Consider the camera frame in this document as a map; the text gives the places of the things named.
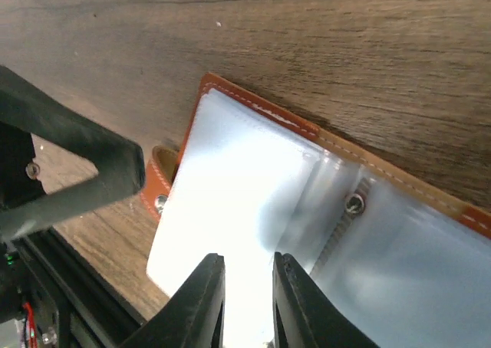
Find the screw head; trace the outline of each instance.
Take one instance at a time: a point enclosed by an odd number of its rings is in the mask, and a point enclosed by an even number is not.
[[[54,331],[53,327],[48,328],[48,332],[44,333],[42,336],[43,344],[56,344],[58,342],[58,336],[56,335],[56,331]]]
[[[344,204],[344,210],[350,215],[360,215],[365,210],[365,201],[357,193],[348,196]]]
[[[41,167],[34,162],[30,162],[28,166],[25,167],[25,174],[27,174],[30,179],[37,179],[39,173],[41,173]]]
[[[162,215],[163,206],[165,205],[166,201],[167,201],[167,196],[165,195],[158,195],[157,198],[155,199],[154,206],[155,206],[155,210],[159,215]]]

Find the wooden table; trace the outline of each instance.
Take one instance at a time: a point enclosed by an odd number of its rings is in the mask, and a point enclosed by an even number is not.
[[[0,0],[0,63],[137,141],[180,144],[221,74],[491,209],[491,0]],[[55,190],[87,163],[36,141]],[[145,317],[156,225],[138,198],[58,226]]]

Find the translucent plastic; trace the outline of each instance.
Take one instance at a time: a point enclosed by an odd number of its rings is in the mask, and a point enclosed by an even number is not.
[[[309,272],[361,177],[366,210],[319,287],[381,346],[489,346],[489,240],[216,90],[199,102],[147,273],[172,296],[206,254],[223,255],[224,346],[262,346],[273,252]]]

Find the leather edge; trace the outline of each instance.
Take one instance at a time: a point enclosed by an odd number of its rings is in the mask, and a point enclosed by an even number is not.
[[[335,153],[342,159],[365,165],[370,171],[385,178],[400,190],[453,218],[460,224],[491,239],[491,214],[483,209],[457,199],[456,197],[425,183],[421,179],[397,168],[367,150],[362,149],[358,145],[344,140],[341,137],[322,129],[318,125],[210,72],[205,74],[200,82],[199,93],[196,97],[193,113],[183,144],[180,147],[173,176],[176,175],[180,160],[186,149],[187,140],[193,126],[194,116],[199,101],[204,94],[208,93],[209,90],[213,88],[216,88],[223,94],[239,101],[264,117],[298,133],[313,143],[317,143],[319,146]]]
[[[172,189],[173,173],[176,171],[177,153],[165,146],[155,146],[147,164],[147,182],[140,197],[150,214],[157,220],[160,215],[155,209],[159,195],[169,196]]]

